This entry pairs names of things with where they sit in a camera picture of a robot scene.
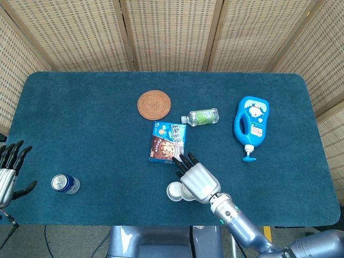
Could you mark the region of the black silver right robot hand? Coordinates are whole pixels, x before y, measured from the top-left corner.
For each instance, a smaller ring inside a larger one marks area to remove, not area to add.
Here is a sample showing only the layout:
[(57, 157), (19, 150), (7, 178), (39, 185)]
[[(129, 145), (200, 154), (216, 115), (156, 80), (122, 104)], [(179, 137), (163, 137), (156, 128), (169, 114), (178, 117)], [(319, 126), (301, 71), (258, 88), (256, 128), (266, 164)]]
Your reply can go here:
[(220, 182), (192, 153), (188, 152), (187, 156), (180, 154), (180, 160), (172, 157), (173, 163), (178, 167), (176, 174), (195, 200), (208, 204), (214, 195), (220, 193)]

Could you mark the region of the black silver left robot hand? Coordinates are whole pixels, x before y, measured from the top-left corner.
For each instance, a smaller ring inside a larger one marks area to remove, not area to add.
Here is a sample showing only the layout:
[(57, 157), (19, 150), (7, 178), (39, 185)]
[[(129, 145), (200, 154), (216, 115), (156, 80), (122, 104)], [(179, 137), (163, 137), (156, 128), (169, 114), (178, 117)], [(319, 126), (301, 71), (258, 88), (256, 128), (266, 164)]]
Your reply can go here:
[(24, 163), (26, 155), (32, 146), (22, 149), (24, 141), (1, 146), (1, 210), (5, 209), (13, 200), (28, 195), (36, 186), (32, 181), (26, 188), (15, 191), (16, 180)]

